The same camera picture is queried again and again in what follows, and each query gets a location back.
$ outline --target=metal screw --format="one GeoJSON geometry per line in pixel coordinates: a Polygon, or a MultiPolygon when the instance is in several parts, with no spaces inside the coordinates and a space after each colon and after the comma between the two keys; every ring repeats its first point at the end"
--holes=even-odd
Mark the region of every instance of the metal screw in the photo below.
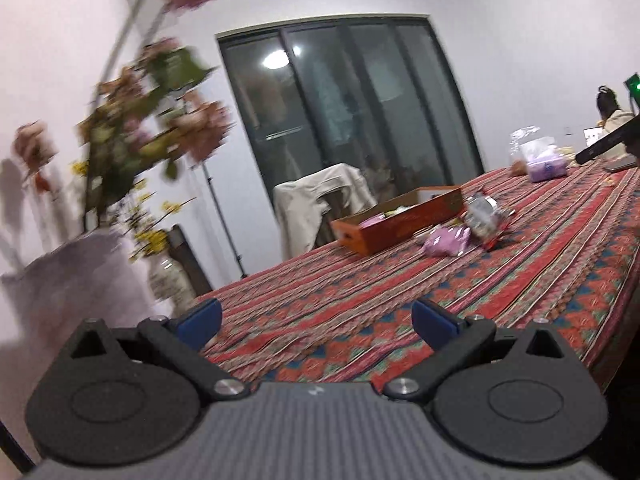
{"type": "Polygon", "coordinates": [[[244,392],[244,384],[237,379],[220,379],[213,389],[219,395],[235,397],[244,392]]]}
{"type": "Polygon", "coordinates": [[[386,385],[386,387],[396,395],[410,395],[414,394],[420,389],[420,384],[418,384],[413,379],[400,377],[391,381],[386,385]]]}

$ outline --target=white logo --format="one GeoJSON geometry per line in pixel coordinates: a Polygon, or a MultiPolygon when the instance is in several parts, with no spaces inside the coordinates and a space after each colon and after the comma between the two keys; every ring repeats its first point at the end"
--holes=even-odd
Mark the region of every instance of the white logo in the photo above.
{"type": "Polygon", "coordinates": [[[309,390],[309,395],[317,396],[324,393],[324,388],[320,386],[315,386],[309,390]]]}

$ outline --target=black pole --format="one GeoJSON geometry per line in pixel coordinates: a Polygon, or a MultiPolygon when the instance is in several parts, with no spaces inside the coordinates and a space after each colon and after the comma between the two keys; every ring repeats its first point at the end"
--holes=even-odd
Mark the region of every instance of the black pole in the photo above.
{"type": "Polygon", "coordinates": [[[229,241],[231,250],[234,252],[234,256],[236,257],[236,262],[238,262],[238,267],[240,267],[240,272],[242,272],[242,277],[246,278],[248,274],[244,271],[244,267],[242,266],[242,256],[238,254],[238,250],[236,249],[236,245],[234,244],[233,238],[231,237],[229,228],[226,226],[225,217],[222,215],[222,209],[220,209],[220,203],[218,202],[216,191],[213,189],[213,184],[211,183],[213,179],[209,174],[209,170],[207,169],[206,162],[202,163],[202,171],[204,171],[204,176],[207,179],[207,184],[209,185],[209,191],[211,192],[211,198],[213,199],[213,203],[216,206],[216,211],[218,212],[218,217],[220,218],[220,223],[222,224],[222,228],[225,230],[226,239],[229,241]]]}
{"type": "Polygon", "coordinates": [[[5,425],[0,421],[0,449],[4,451],[4,454],[7,455],[7,458],[14,463],[18,471],[23,475],[26,475],[30,472],[35,464],[29,458],[24,450],[20,447],[14,436],[9,433],[9,430],[5,427],[5,425]]]}

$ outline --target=striped tablecloth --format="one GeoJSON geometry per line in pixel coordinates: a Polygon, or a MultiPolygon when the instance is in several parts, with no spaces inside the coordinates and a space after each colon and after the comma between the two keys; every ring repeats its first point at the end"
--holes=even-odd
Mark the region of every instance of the striped tablecloth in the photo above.
{"type": "Polygon", "coordinates": [[[609,176],[598,163],[530,184],[506,170],[484,188],[518,214],[513,235],[487,253],[423,258],[412,242],[375,256],[337,243],[217,290],[223,329],[206,356],[244,380],[369,380],[381,386],[427,357],[408,302],[522,327],[553,320],[591,364],[633,293],[640,258],[640,170],[609,176]]]}

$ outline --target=orange box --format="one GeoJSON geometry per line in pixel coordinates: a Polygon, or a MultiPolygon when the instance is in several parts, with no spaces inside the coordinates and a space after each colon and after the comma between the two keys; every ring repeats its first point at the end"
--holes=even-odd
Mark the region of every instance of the orange box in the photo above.
{"type": "Polygon", "coordinates": [[[335,237],[352,251],[370,256],[408,240],[418,231],[462,213],[464,200],[457,186],[419,187],[356,215],[331,222],[335,237]],[[360,223],[380,213],[415,206],[369,227],[360,223]]]}

